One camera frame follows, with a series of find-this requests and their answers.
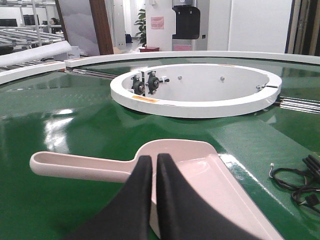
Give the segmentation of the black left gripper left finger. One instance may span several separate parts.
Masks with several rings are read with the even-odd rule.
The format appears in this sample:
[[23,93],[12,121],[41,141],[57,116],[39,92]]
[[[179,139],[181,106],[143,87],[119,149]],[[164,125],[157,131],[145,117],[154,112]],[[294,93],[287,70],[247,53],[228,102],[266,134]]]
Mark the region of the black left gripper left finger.
[[143,155],[117,195],[66,240],[147,240],[152,194],[152,159]]

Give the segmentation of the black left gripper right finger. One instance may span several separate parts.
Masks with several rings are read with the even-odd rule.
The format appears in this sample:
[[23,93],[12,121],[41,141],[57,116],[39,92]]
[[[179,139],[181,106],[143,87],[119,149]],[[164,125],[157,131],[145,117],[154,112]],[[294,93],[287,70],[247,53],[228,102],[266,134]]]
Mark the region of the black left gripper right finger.
[[168,153],[157,156],[156,204],[162,240],[255,240],[212,208],[188,183]]

